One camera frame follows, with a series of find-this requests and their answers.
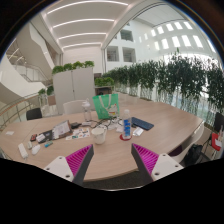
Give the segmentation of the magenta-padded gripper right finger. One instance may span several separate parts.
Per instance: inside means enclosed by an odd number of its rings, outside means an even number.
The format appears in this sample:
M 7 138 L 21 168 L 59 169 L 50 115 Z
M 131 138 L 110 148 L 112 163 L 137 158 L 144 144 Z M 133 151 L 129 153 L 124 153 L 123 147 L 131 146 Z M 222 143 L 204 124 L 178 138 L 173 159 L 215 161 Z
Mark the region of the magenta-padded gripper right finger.
M 137 164 L 144 185 L 159 180 L 183 168 L 166 153 L 157 154 L 133 143 L 131 154 Z

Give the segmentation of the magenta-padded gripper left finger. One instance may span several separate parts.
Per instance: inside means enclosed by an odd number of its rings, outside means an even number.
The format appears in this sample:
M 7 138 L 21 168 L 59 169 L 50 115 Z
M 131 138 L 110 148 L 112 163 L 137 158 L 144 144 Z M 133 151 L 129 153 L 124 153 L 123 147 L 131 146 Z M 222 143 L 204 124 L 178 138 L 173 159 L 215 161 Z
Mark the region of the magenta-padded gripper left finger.
M 90 144 L 67 157 L 58 156 L 45 170 L 81 186 L 93 155 L 93 145 Z

